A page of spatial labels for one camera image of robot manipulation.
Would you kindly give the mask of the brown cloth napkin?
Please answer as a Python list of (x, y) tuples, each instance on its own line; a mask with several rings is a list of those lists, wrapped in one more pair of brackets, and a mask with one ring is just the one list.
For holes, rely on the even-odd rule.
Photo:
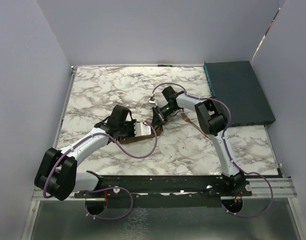
[[(157, 133), (157, 136), (160, 136), (163, 133), (163, 127), (162, 126), (155, 126), (155, 131)], [(128, 137), (128, 138), (118, 138), (118, 142), (123, 145), (132, 144), (135, 142), (153, 139), (155, 138), (155, 134), (152, 133), (150, 135), (144, 135), (144, 136), (136, 136), (136, 137)]]

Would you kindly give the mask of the copper iridescent fork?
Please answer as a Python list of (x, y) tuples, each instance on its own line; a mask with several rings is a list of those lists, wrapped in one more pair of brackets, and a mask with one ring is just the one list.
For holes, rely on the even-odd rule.
[(191, 121), (191, 119), (184, 113), (184, 112), (181, 112), (181, 117), (183, 118), (183, 120), (185, 122), (188, 122), (190, 123), (191, 125), (193, 125), (197, 130), (199, 130), (204, 136), (206, 136), (208, 139), (210, 139), (210, 137), (200, 128), (198, 127), (195, 123), (193, 123)]

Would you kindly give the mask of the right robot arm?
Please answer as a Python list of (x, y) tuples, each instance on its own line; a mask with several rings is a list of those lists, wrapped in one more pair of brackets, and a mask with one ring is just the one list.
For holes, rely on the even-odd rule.
[(215, 98), (192, 96), (185, 90), (176, 92), (171, 86), (166, 87), (162, 94), (167, 101), (162, 107), (157, 105), (155, 94), (149, 98), (149, 103), (154, 104), (152, 126), (166, 124), (168, 118), (179, 110), (194, 111), (199, 127), (210, 137), (220, 160), (223, 191), (230, 196), (239, 192), (246, 179), (242, 170), (237, 167), (226, 134), (231, 124), (231, 113), (227, 105)]

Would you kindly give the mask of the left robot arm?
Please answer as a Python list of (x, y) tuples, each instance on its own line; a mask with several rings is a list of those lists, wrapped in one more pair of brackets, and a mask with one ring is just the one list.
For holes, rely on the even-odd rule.
[(121, 105), (113, 108), (110, 116), (95, 124), (92, 130), (75, 143), (62, 149), (48, 149), (42, 159), (34, 184), (43, 191), (43, 197), (63, 201), (71, 193), (86, 191), (92, 197), (102, 194), (103, 185), (93, 173), (77, 173), (78, 166), (98, 149), (119, 137), (135, 135), (135, 119), (127, 121), (131, 111)]

